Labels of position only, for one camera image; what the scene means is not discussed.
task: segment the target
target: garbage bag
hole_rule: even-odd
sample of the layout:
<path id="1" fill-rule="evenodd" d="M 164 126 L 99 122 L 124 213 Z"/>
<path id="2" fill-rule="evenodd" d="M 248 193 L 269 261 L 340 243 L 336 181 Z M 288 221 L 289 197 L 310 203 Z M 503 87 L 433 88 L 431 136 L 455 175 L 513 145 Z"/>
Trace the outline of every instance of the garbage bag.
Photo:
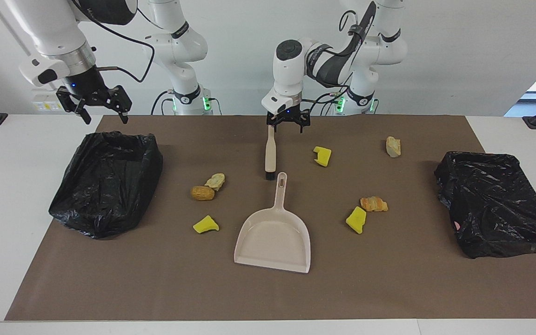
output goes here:
<path id="1" fill-rule="evenodd" d="M 123 233 L 140 223 L 161 171 L 154 135 L 89 134 L 66 168 L 49 214 L 88 237 Z"/>
<path id="2" fill-rule="evenodd" d="M 470 258 L 536 253 L 536 192 L 508 154 L 451 151 L 435 171 L 460 248 Z"/>

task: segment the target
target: beige dustpan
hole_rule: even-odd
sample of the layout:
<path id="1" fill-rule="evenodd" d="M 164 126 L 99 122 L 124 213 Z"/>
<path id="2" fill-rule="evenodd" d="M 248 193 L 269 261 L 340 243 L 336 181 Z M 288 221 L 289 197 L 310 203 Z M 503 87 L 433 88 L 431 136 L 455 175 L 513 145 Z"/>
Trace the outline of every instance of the beige dustpan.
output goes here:
<path id="1" fill-rule="evenodd" d="M 303 221 L 285 210 L 287 174 L 276 180 L 274 207 L 251 214 L 234 247 L 235 263 L 294 272 L 309 272 L 309 233 Z"/>

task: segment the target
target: brown mat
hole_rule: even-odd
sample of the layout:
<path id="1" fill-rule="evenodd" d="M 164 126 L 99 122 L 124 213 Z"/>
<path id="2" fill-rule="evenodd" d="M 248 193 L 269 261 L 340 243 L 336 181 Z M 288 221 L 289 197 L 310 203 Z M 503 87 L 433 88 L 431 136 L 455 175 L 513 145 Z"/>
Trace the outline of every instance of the brown mat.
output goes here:
<path id="1" fill-rule="evenodd" d="M 104 117 L 98 131 L 153 133 L 164 154 L 155 198 L 140 226 L 95 241 L 53 222 L 6 320 L 311 320 L 536 318 L 536 255 L 472 260 L 462 255 L 433 171 L 446 151 L 482 151 L 464 117 L 314 118 L 277 132 L 285 207 L 311 235 L 309 274 L 233 262 L 245 218 L 272 205 L 264 180 L 263 117 Z M 389 158 L 384 139 L 402 139 Z M 331 148 L 330 166 L 314 146 Z M 216 172 L 215 200 L 189 189 Z M 379 195 L 363 235 L 347 225 L 359 198 Z M 210 214 L 221 231 L 198 235 Z"/>

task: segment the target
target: hole in dustpan handle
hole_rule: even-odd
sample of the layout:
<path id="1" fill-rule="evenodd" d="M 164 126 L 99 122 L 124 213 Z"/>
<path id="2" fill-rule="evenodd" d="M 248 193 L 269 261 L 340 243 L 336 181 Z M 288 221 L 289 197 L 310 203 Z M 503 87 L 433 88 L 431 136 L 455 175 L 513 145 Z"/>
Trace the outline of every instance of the hole in dustpan handle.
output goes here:
<path id="1" fill-rule="evenodd" d="M 276 195 L 274 198 L 274 208 L 285 208 L 285 191 L 287 190 L 287 174 L 281 172 L 276 179 Z"/>

